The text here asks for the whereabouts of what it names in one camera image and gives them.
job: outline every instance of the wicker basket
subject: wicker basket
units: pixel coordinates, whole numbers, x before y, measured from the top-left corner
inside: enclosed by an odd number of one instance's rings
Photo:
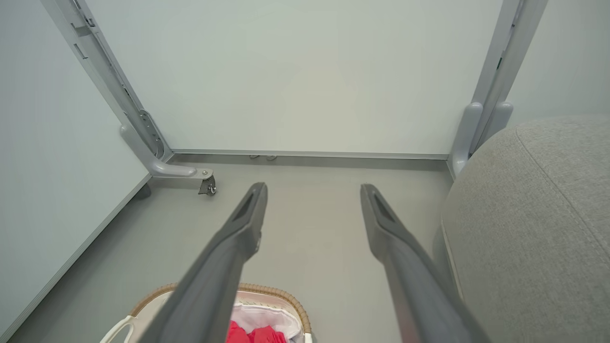
[[[177,285],[177,283],[172,283],[159,287],[140,300],[125,319],[118,322],[108,331],[100,343],[110,343],[128,325],[130,326],[129,332],[124,343],[137,342]],[[296,343],[312,343],[311,325],[307,312],[305,312],[301,303],[290,293],[277,288],[241,283],[239,284],[235,302],[287,311],[300,321],[303,328],[302,335],[299,336]]]

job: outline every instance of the laundry basket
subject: laundry basket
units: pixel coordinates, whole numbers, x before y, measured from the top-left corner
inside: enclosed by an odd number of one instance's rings
[[[129,325],[129,332],[124,340],[124,343],[138,342],[142,334],[146,331],[146,327],[152,321],[163,304],[169,299],[171,293],[175,290],[177,283],[165,285],[157,288],[131,310],[125,319],[118,322],[108,333],[102,338],[100,343],[110,343],[112,339],[126,326]],[[251,309],[267,309],[270,316],[285,316],[288,321],[296,321],[298,324],[298,334],[290,339],[294,343],[312,343],[311,325],[307,312],[301,303],[286,291],[277,288],[259,286],[256,284],[240,283],[235,297],[233,316],[244,316],[243,308]],[[239,320],[236,320],[240,326],[243,326]],[[250,320],[245,326],[252,325]],[[270,325],[270,323],[262,323],[261,327]]]

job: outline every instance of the white cloth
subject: white cloth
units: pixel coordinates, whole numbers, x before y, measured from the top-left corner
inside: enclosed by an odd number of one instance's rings
[[[233,305],[231,320],[246,330],[252,332],[256,328],[270,326],[277,332],[284,334],[287,341],[303,332],[301,322],[286,310],[259,305]]]

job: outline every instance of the basket rim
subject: basket rim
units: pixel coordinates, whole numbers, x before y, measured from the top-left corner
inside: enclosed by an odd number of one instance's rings
[[[178,286],[178,283],[170,283],[150,292],[134,306],[134,308],[129,312],[129,315],[132,317],[137,317],[140,311],[153,299],[162,294],[173,292],[176,289],[176,286]],[[311,324],[309,323],[309,316],[307,315],[307,312],[305,311],[301,303],[292,294],[278,288],[266,287],[253,283],[240,283],[239,288],[237,290],[243,292],[272,295],[274,297],[281,298],[289,302],[290,305],[296,310],[296,313],[298,313],[299,318],[301,319],[301,323],[303,324],[303,331],[305,333],[311,334]]]

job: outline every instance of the white plastic handle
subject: white plastic handle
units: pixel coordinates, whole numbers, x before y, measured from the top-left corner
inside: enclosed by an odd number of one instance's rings
[[[129,332],[127,333],[127,337],[125,337],[125,341],[123,341],[123,343],[129,343],[129,338],[131,338],[131,334],[134,333],[134,324],[132,323],[133,319],[134,317],[132,316],[125,317],[125,319],[113,326],[99,343],[112,342],[114,337],[127,325],[129,325]]]

